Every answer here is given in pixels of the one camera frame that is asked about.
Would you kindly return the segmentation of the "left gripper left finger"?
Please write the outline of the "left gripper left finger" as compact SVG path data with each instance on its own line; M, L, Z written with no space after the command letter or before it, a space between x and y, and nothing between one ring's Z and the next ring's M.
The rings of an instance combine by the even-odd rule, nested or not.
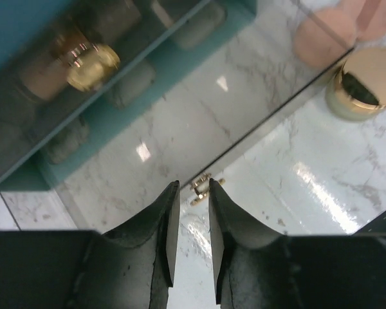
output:
M174 181L106 233L0 231L0 308L165 308L179 206Z

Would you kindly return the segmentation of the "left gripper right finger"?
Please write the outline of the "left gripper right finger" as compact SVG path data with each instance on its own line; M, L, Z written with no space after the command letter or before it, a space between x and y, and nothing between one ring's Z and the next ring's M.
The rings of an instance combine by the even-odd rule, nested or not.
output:
M221 308L386 308L386 211L351 235L290 236L215 180L208 211Z

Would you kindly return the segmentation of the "teal drawer organizer box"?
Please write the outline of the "teal drawer organizer box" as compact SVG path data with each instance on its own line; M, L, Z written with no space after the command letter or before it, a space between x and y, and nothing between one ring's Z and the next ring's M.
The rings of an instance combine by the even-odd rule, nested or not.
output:
M121 63L87 92L34 104L17 89L42 33L0 74L0 230L105 232L172 181L190 196L312 94L318 70L293 52L299 24L334 1L138 1Z

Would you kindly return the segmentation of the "round gold compact jar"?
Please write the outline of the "round gold compact jar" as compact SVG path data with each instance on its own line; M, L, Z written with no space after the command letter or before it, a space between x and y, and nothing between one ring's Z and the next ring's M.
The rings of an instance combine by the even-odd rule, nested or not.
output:
M386 109L386 47L369 47L346 58L326 89L329 109L349 121L364 121Z

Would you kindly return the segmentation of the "pink powder puff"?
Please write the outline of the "pink powder puff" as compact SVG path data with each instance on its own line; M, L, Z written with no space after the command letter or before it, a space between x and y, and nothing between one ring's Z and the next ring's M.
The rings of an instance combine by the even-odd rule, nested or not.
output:
M339 8L326 7L309 14L293 37L293 52L306 65L321 70L354 46L353 18Z
M386 35L386 0L357 1L358 39L375 41Z

